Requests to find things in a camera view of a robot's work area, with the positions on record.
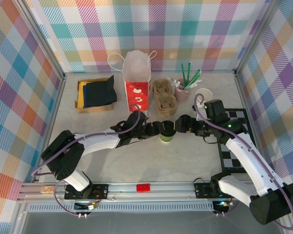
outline paper bag handle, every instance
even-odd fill
[[[118,53],[111,53],[111,54],[109,54],[109,55],[107,56],[107,63],[109,64],[109,66],[110,66],[111,68],[113,68],[114,70],[116,70],[116,71],[123,72],[122,70],[116,69],[115,67],[113,67],[113,66],[109,63],[109,56],[110,56],[110,55],[119,55],[120,57],[122,57],[123,61],[125,61],[124,57],[123,57],[122,55],[118,54]]]

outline plaid wall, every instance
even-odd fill
[[[108,54],[134,49],[157,51],[153,71],[180,71],[189,61],[194,70],[231,70],[268,2],[27,0],[67,72],[109,72]]]
[[[265,158],[293,182],[293,0],[283,0],[241,82]]]
[[[0,234],[40,155],[59,83],[12,0],[0,0]]]

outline purple cable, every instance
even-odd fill
[[[131,110],[132,110],[132,106],[136,106],[138,109],[138,118],[137,121],[134,123],[134,125],[132,125],[130,128],[128,128],[127,130],[121,131],[121,132],[116,132],[116,133],[92,133],[92,134],[88,134],[85,135],[84,137],[80,137],[72,142],[70,142],[69,144],[65,145],[60,151],[58,151],[55,155],[53,155],[51,158],[49,158],[48,160],[46,160],[43,164],[41,164],[40,166],[38,166],[36,169],[33,170],[33,172],[31,173],[31,176],[43,176],[43,175],[52,175],[51,172],[46,172],[46,173],[41,173],[41,174],[37,174],[36,172],[42,168],[43,166],[45,166],[46,164],[48,164],[49,162],[51,162],[52,160],[54,160],[56,157],[58,157],[61,153],[63,153],[65,150],[67,150],[70,146],[72,146],[73,144],[75,144],[76,142],[83,140],[83,139],[87,139],[89,137],[93,137],[93,136],[102,136],[102,135],[120,135],[120,134],[124,134],[127,133],[129,131],[131,131],[132,129],[134,129],[138,122],[140,121],[140,116],[141,116],[141,111],[140,108],[138,107],[137,104],[132,104],[131,105]]]
[[[205,122],[207,123],[208,125],[210,125],[211,127],[214,127],[216,129],[219,129],[221,131],[224,131],[226,133],[229,133],[231,135],[233,135],[235,138],[237,138],[239,141],[241,141],[247,148],[248,150],[254,155],[254,157],[258,160],[258,162],[261,164],[261,166],[265,169],[265,171],[267,172],[268,176],[272,179],[272,181],[275,183],[275,185],[277,186],[277,188],[281,191],[282,195],[284,196],[289,208],[290,208],[290,211],[291,211],[291,214],[292,214],[292,218],[293,218],[293,205],[290,201],[290,199],[288,198],[288,196],[286,195],[285,191],[283,190],[283,188],[276,182],[276,180],[274,179],[272,173],[270,172],[270,170],[266,167],[266,165],[263,163],[263,161],[260,159],[260,157],[257,155],[257,153],[252,149],[252,147],[246,142],[244,141],[241,137],[239,137],[237,134],[233,133],[232,131],[228,130],[228,129],[225,129],[225,128],[222,128],[222,127],[219,127],[211,122],[209,122],[207,119],[205,119],[202,114],[200,113],[197,105],[196,105],[196,100],[198,98],[198,96],[200,96],[202,98],[202,100],[198,100],[200,101],[200,104],[203,103],[204,101],[204,96],[202,94],[197,94],[195,95],[195,98],[194,98],[194,108],[196,110],[196,113],[199,115],[199,117]],[[285,229],[285,230],[293,230],[293,225],[291,227],[286,227],[286,226],[283,226],[282,224],[274,221],[275,224],[277,224],[278,226],[280,226],[281,228]]]

